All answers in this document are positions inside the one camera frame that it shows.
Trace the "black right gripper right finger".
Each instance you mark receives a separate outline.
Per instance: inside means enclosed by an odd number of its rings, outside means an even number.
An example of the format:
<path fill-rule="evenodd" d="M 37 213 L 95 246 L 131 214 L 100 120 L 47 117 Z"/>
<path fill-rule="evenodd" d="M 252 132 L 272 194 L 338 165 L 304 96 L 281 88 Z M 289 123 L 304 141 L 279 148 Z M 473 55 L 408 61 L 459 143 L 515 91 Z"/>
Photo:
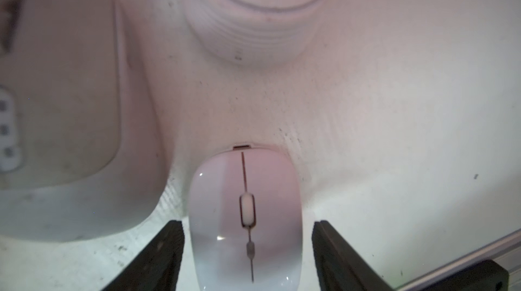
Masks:
<path fill-rule="evenodd" d="M 321 291 L 392 289 L 328 221 L 314 223 L 312 246 Z"/>

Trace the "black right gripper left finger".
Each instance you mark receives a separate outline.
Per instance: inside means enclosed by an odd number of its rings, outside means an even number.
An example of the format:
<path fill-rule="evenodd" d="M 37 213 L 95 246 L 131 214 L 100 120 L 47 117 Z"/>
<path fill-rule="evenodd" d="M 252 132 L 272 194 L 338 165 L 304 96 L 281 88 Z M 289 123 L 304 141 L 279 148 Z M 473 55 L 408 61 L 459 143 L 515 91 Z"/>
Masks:
<path fill-rule="evenodd" d="M 136 258 L 103 290 L 175 291 L 184 246 L 183 224 L 178 220 L 167 222 Z"/>

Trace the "grey computer mouse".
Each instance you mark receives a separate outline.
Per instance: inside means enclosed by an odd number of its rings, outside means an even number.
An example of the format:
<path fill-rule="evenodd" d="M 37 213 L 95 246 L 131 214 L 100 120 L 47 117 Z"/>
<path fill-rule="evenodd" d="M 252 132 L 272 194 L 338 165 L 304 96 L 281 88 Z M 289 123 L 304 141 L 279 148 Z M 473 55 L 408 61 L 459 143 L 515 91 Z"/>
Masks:
<path fill-rule="evenodd" d="M 160 128 L 120 0 L 1 0 L 1 235 L 131 229 L 166 184 Z"/>

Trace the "white slim mouse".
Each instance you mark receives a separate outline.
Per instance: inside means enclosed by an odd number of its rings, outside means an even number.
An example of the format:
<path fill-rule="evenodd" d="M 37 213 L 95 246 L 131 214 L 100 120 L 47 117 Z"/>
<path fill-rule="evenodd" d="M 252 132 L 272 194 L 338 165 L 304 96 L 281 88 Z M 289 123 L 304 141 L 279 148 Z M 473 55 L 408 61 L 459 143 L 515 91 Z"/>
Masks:
<path fill-rule="evenodd" d="M 201 290 L 296 290 L 303 257 L 299 179 L 279 151 L 246 146 L 196 170 L 187 201 Z"/>

